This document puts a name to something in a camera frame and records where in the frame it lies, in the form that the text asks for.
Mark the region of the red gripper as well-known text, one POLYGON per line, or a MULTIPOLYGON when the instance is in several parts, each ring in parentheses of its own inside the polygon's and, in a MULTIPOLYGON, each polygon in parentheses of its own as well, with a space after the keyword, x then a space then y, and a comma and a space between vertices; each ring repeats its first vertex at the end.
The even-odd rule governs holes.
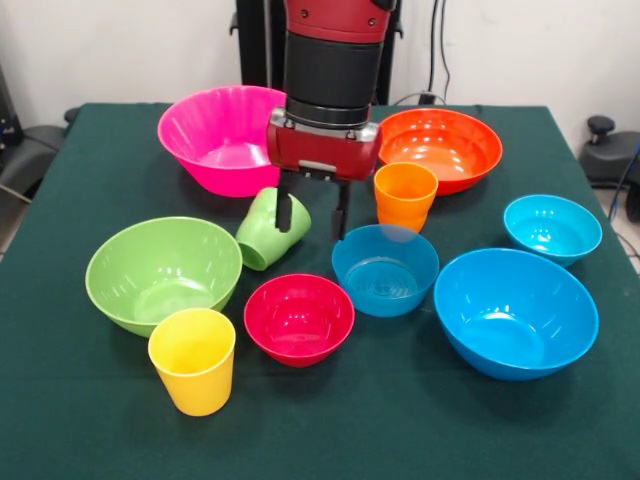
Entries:
POLYGON ((332 238, 343 240, 346 232, 351 183, 364 181, 374 171, 382 144, 378 124, 368 122, 355 129, 322 129, 293 121, 285 112, 273 112, 267 126, 267 152, 271 163, 282 169, 277 186, 275 227, 291 228, 290 198, 293 172, 311 170, 323 178, 333 177, 338 202, 331 216, 332 238))

